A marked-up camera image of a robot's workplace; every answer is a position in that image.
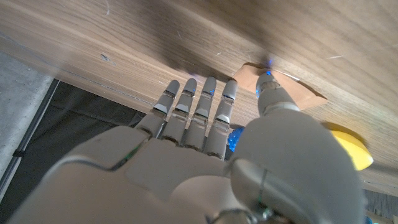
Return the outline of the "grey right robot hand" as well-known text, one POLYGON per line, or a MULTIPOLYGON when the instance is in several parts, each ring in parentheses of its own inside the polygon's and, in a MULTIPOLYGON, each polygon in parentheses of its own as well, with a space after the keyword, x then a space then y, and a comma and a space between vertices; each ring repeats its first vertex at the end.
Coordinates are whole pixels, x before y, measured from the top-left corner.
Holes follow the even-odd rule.
POLYGON ((10 223, 362 223, 353 161, 303 113, 270 71, 256 85, 259 117, 225 159, 237 83, 229 81, 210 129, 214 79, 195 94, 170 82, 134 128, 78 145, 44 175, 10 223))

